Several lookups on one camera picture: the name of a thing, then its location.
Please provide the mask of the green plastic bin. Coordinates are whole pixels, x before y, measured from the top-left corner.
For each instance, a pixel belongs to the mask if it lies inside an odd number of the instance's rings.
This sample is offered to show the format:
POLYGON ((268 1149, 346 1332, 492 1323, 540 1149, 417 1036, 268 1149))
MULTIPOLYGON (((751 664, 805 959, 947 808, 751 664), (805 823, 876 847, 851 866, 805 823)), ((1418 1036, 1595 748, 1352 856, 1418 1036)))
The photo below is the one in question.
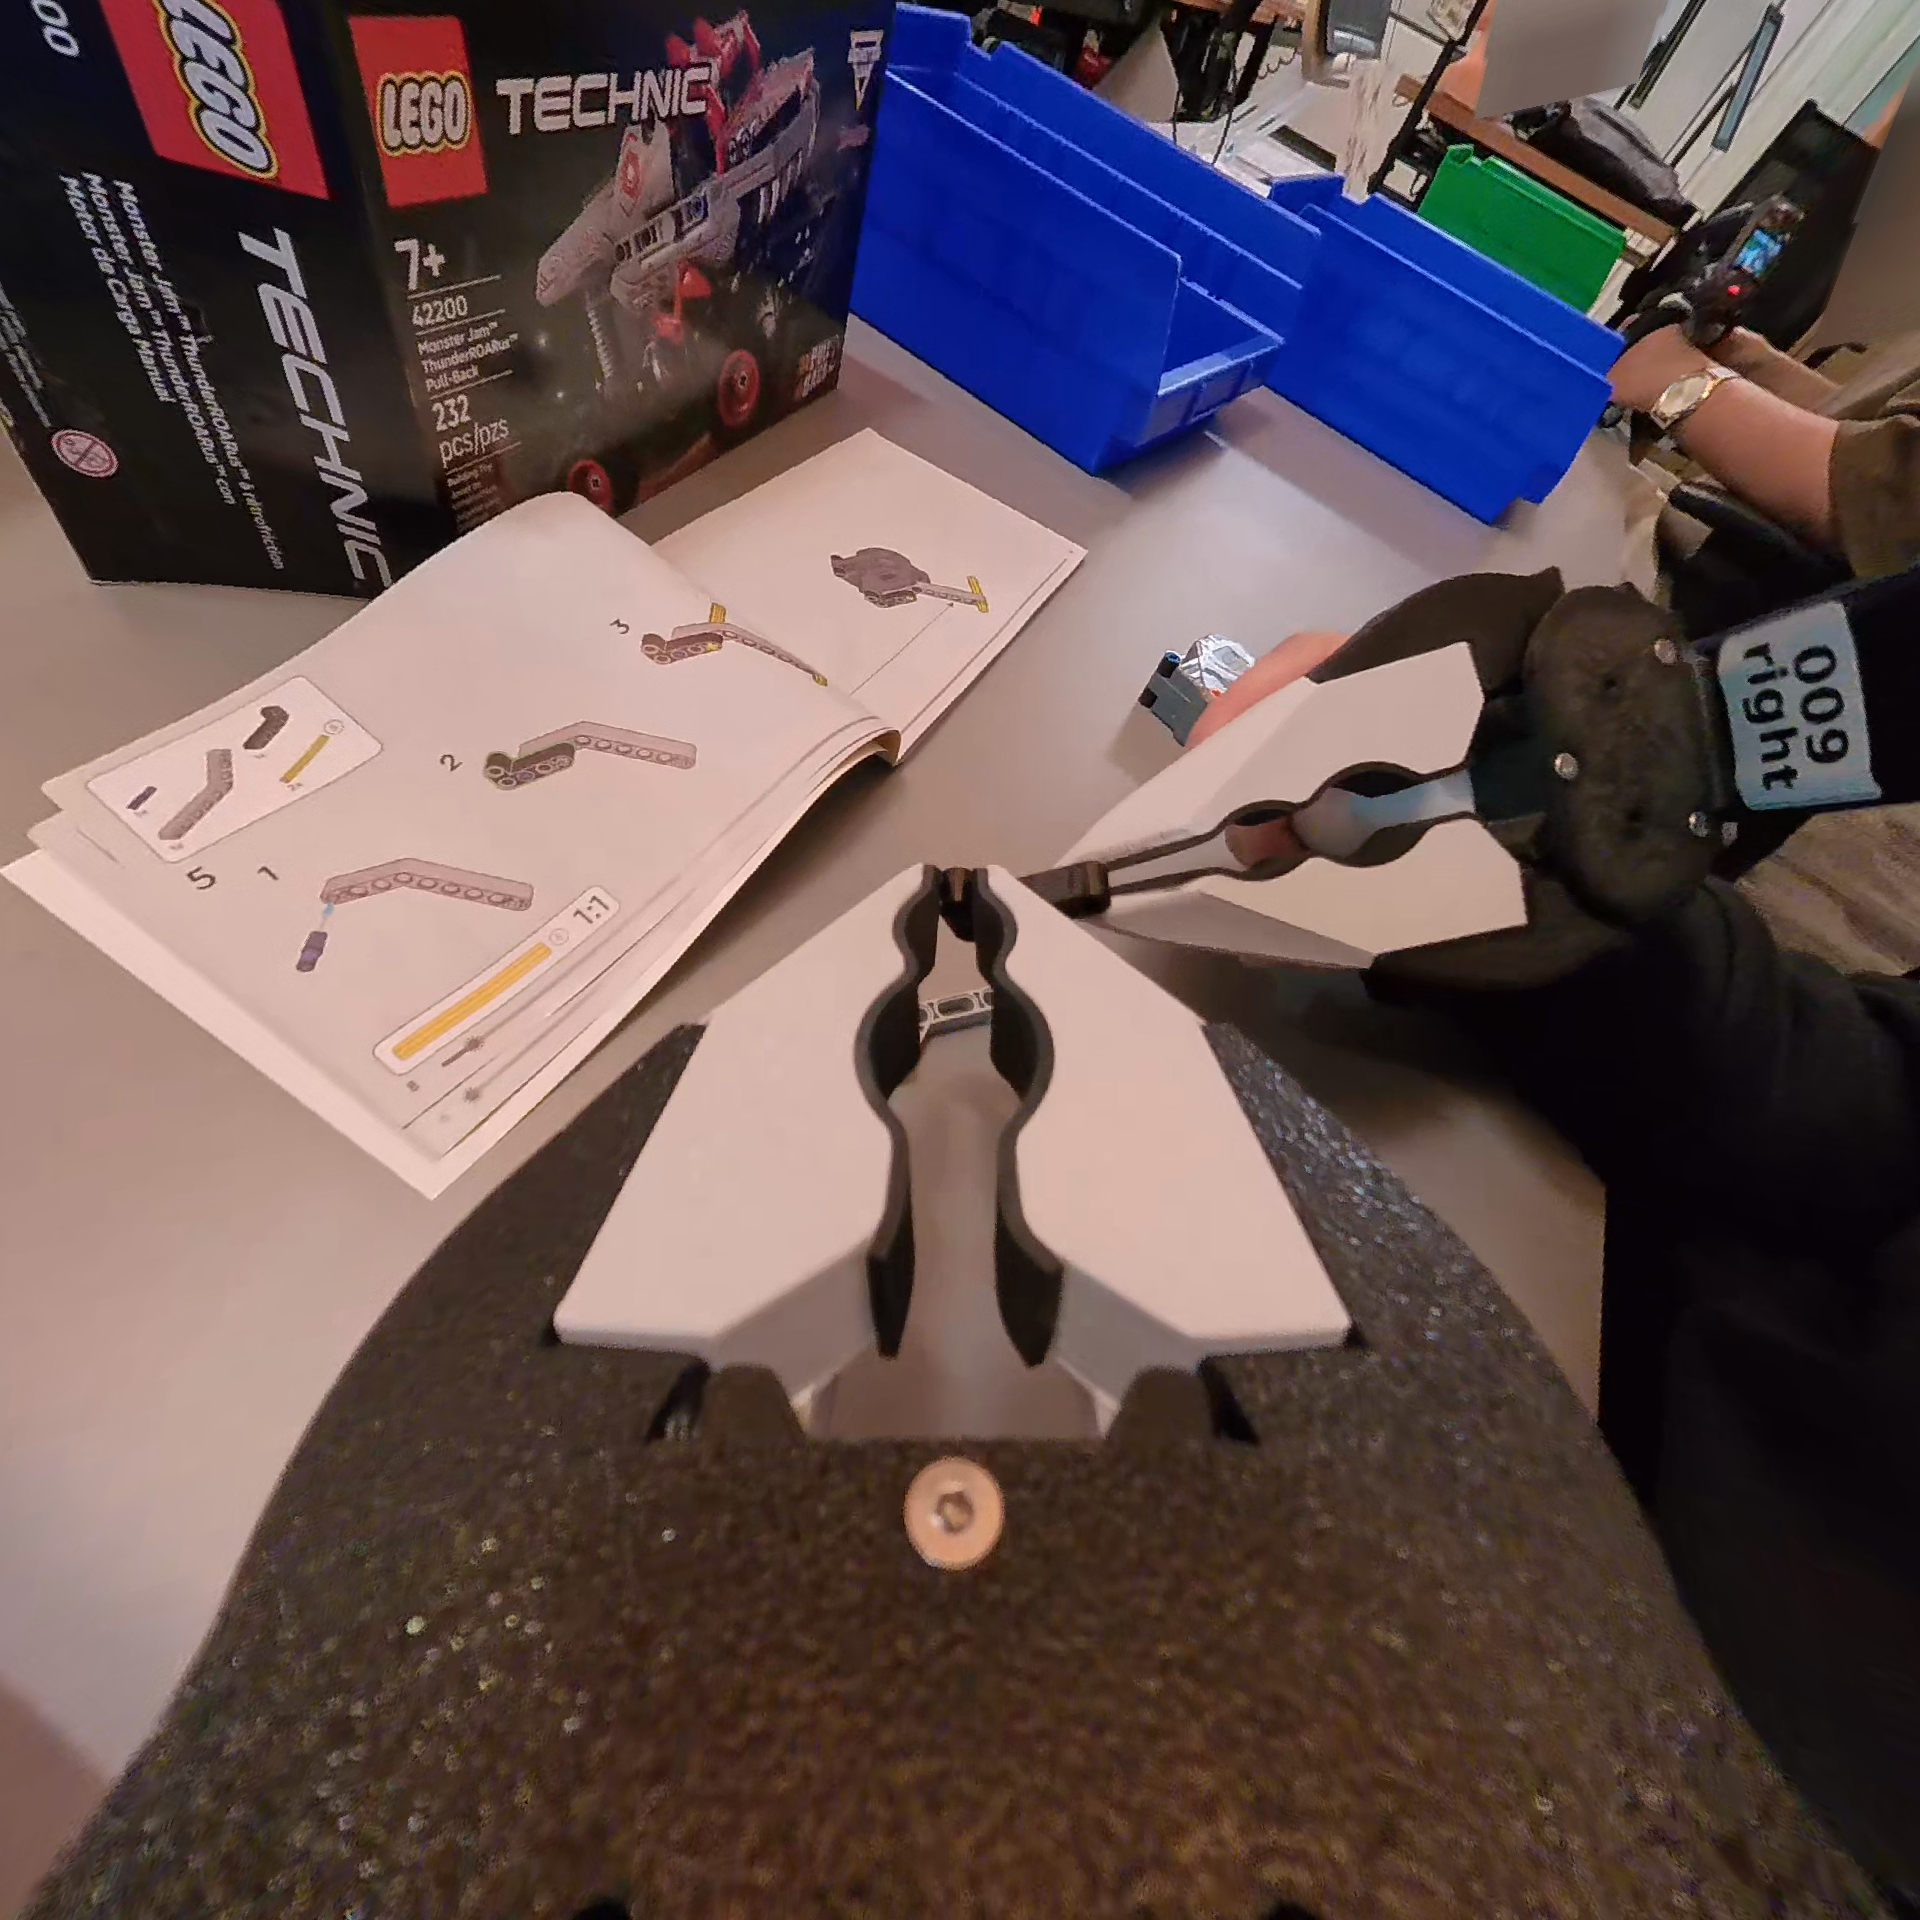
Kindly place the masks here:
POLYGON ((1626 259, 1616 220, 1477 148, 1446 148, 1446 166, 1430 171, 1418 220, 1573 316, 1595 316, 1595 298, 1611 292, 1626 259))

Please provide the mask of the black toy set box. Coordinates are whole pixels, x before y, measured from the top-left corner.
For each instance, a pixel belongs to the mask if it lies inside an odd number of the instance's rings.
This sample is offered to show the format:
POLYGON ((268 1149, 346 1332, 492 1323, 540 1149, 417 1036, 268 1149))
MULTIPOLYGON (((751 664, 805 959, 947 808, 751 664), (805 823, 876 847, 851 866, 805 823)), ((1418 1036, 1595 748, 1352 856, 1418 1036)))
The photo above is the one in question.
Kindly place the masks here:
POLYGON ((9 0, 9 440, 104 586, 382 591, 842 375, 876 0, 9 0))

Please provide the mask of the grey desk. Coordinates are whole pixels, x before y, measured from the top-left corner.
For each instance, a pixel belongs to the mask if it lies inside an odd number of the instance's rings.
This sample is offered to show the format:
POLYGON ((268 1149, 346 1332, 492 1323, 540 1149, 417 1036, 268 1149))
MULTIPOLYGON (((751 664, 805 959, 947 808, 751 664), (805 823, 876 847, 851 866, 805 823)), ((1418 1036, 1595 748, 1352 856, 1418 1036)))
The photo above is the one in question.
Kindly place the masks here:
MULTIPOLYGON (((1013 517, 1086 544, 1080 579, 894 763, 858 763, 743 879, 638 1018, 563 1078, 472 1177, 417 1196, 268 1072, 133 983, 9 879, 9 1718, 78 1759, 82 1784, 148 1743, 200 1648, 243 1537, 358 1332, 417 1264, 514 1177, 674 1024, 699 1024, 789 947, 894 866, 1046 866, 1173 731, 1141 713, 1161 645, 1224 632, 1352 632, 1430 579, 1626 579, 1634 463, 1595 440, 1542 510, 1477 522, 1253 394, 1221 431, 1086 475, 970 394, 851 323, 838 395, 716 454, 634 541, 776 484, 883 431, 1013 517)), ((9 856, 53 812, 36 780, 127 748, 346 624, 346 604, 243 586, 95 586, 9 454, 9 856)), ((1542 1360, 1603 1411, 1603 1177, 1434 1024, 1360 973, 1265 973, 1209 955, 1117 947, 1209 1024, 1241 1024, 1326 1101, 1513 1296, 1542 1360)), ((982 1031, 939 1036, 894 1097, 913 1139, 921 1278, 906 1360, 870 1364, 876 1434, 1013 1434, 1086 1411, 1023 1378, 992 1308, 992 1139, 1013 1097, 982 1031)))

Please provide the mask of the wooden table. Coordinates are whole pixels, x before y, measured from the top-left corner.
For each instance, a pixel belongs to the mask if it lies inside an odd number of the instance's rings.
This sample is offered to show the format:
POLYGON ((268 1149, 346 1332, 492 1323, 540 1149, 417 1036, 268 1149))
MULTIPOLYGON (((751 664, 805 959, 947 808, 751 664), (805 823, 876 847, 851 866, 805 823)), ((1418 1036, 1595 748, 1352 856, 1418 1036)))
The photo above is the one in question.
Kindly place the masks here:
POLYGON ((1611 196, 1603 177, 1555 166, 1542 148, 1513 142, 1504 125, 1477 118, 1465 102, 1430 94, 1430 111, 1418 111, 1418 75, 1400 75, 1400 102, 1413 111, 1413 125, 1434 125, 1434 132, 1457 132, 1457 142, 1485 148, 1485 159, 1504 159, 1524 177, 1537 177, 1537 188, 1581 201, 1595 220, 1611 220, 1611 230, 1626 230, 1626 231, 1641 231, 1641 241, 1653 241, 1653 247, 1679 241, 1669 220, 1653 220, 1653 212, 1611 196))

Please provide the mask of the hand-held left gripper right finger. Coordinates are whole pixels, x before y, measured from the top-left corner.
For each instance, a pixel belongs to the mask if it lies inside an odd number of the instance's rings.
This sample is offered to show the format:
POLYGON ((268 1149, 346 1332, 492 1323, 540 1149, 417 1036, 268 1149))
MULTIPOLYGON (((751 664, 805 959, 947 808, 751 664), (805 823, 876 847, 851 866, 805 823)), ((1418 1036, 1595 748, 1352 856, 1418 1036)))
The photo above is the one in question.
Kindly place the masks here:
POLYGON ((1010 866, 970 878, 992 1072, 1013 1082, 992 1172, 992 1287, 1023 1364, 1117 1432, 1141 1378, 1342 1350, 1332 1296, 1192 1008, 1010 866))

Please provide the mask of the black office chair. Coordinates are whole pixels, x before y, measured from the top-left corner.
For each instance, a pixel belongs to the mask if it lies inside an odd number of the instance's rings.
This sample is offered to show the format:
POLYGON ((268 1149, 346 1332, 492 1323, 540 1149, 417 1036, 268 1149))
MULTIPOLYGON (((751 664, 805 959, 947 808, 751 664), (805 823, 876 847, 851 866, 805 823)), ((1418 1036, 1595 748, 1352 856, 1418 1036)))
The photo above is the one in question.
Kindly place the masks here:
POLYGON ((1718 212, 1747 212, 1785 196, 1803 212, 1803 230, 1785 231, 1776 268, 1767 271, 1756 306, 1747 306, 1747 335, 1767 335, 1772 352, 1793 352, 1849 259, 1856 231, 1856 201, 1864 177, 1884 166, 1884 142, 1908 111, 1908 83, 1864 118, 1864 132, 1836 125, 1827 111, 1793 111, 1785 132, 1737 171, 1737 188, 1718 212))

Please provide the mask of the another person's forearm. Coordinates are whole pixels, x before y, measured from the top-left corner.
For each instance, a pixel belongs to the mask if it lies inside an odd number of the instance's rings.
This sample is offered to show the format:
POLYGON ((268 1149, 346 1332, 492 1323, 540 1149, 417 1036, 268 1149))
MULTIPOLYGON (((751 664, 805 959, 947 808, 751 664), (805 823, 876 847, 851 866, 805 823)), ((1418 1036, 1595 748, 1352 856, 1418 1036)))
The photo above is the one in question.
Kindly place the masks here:
POLYGON ((1827 544, 1849 579, 1920 566, 1920 414, 1827 421, 1726 375, 1682 421, 1679 454, 1737 492, 1767 522, 1827 544))

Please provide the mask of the blue plastic bin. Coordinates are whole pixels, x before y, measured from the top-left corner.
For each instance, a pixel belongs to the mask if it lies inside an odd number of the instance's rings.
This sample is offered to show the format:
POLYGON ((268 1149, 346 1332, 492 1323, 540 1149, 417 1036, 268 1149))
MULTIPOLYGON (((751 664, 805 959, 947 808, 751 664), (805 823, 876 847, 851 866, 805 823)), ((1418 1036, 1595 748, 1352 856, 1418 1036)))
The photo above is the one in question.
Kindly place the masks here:
POLYGON ((1308 271, 1269 394, 1477 522, 1542 510, 1616 395, 1626 335, 1332 171, 1269 177, 1308 271))
POLYGON ((851 316, 1054 445, 1126 467, 1265 394, 1304 283, 1221 212, 1231 188, 1148 188, 1095 132, 1010 102, 1010 61, 889 72, 851 316))
POLYGON ((1117 177, 1148 188, 1157 201, 1201 220, 1221 241, 1251 247, 1253 268, 1308 283, 1320 230, 1288 201, 1265 201, 1253 188, 1224 177, 1173 132, 1126 118, 1117 102, 1086 94, 1054 61, 1023 46, 972 46, 970 19, 947 7, 894 7, 889 34, 889 75, 954 75, 992 94, 996 111, 1023 111, 1030 125, 1063 132, 1117 177))

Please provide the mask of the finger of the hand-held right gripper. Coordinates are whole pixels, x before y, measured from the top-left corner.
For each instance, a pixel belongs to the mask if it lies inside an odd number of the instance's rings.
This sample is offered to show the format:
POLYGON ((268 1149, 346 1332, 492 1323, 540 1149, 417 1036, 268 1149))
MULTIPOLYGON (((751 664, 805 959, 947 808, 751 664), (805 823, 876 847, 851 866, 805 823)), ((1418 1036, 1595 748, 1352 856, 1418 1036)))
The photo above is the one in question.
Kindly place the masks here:
POLYGON ((1269 879, 1201 878, 1117 888, 1112 928, 1148 947, 1231 955, 1265 972, 1375 972, 1383 955, 1498 934, 1531 921, 1524 856, 1477 823, 1434 823, 1383 866, 1304 856, 1269 879))
POLYGON ((1465 642, 1352 677, 1292 677, 1253 713, 1241 713, 1201 748, 1190 748, 1173 774, 1134 787, 1095 824, 1099 847, 1095 856, 1126 901, 1201 879, 1221 878, 1192 856, 1209 836, 1251 824, 1253 812, 1326 808, 1332 780, 1352 774, 1465 780, 1477 722, 1485 722, 1485 677, 1465 642))

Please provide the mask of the black bag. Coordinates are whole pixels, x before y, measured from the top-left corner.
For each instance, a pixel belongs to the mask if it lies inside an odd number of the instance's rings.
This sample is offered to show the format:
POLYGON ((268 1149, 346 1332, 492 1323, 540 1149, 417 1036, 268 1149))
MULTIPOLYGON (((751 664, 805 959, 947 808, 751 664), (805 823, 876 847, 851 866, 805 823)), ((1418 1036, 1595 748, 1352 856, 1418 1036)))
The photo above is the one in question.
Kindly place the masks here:
POLYGON ((1682 230, 1695 201, 1669 159, 1611 102, 1542 102, 1504 118, 1537 159, 1566 166, 1573 177, 1626 196, 1634 212, 1682 230))

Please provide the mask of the person's right hand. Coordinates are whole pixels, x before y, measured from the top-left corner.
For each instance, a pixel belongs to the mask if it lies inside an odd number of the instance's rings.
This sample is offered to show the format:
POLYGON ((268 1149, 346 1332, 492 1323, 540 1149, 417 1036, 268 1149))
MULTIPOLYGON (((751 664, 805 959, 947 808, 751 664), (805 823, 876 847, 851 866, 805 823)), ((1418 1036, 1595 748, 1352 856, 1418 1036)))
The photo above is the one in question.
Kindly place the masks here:
POLYGON ((1209 731, 1224 731, 1241 713, 1253 713, 1265 694, 1308 677, 1326 653, 1342 653, 1352 632, 1288 632, 1277 645, 1265 645, 1224 694, 1209 694, 1209 713, 1190 726, 1190 748, 1201 748, 1209 731))

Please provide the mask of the open instruction booklet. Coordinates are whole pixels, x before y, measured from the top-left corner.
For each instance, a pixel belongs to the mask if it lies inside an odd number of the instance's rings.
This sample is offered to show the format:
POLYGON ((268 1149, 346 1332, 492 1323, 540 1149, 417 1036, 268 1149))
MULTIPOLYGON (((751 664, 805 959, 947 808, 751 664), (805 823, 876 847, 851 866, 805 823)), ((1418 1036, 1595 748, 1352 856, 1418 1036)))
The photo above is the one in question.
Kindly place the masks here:
POLYGON ((546 492, 243 694, 48 780, 9 879, 447 1196, 1080 566, 876 431, 660 544, 546 492))

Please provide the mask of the person's right forearm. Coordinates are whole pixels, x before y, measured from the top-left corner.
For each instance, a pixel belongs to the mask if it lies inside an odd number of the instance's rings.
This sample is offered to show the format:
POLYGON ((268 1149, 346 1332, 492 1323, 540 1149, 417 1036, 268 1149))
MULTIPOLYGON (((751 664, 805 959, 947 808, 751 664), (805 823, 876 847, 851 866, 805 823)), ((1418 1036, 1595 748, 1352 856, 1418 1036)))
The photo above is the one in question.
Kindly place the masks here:
POLYGON ((1679 1237, 1793 1259, 1913 1237, 1913 983, 1785 955, 1726 879, 1555 983, 1375 972, 1364 995, 1451 1018, 1611 1196, 1679 1237))

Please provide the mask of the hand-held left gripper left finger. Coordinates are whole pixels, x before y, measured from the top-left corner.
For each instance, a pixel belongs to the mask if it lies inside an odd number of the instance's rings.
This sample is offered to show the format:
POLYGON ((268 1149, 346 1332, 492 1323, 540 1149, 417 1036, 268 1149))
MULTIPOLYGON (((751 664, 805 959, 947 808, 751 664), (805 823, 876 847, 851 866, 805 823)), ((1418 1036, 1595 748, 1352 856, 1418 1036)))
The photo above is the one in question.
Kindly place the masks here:
POLYGON ((554 1332, 765 1364, 805 1432, 913 1308, 913 1161, 894 1082, 921 1072, 947 878, 906 866, 695 1036, 623 1172, 554 1332))

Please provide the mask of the person's dark clothing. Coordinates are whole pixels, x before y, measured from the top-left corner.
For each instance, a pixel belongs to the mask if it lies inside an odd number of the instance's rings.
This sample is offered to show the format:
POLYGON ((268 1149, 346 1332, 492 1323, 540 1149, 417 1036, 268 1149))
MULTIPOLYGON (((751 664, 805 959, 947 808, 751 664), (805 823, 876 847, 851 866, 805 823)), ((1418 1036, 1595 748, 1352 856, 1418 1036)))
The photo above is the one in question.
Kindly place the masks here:
POLYGON ((1864 1869, 1920 1895, 1913 1215, 1767 1237, 1611 1187, 1603 1434, 1726 1694, 1864 1869))

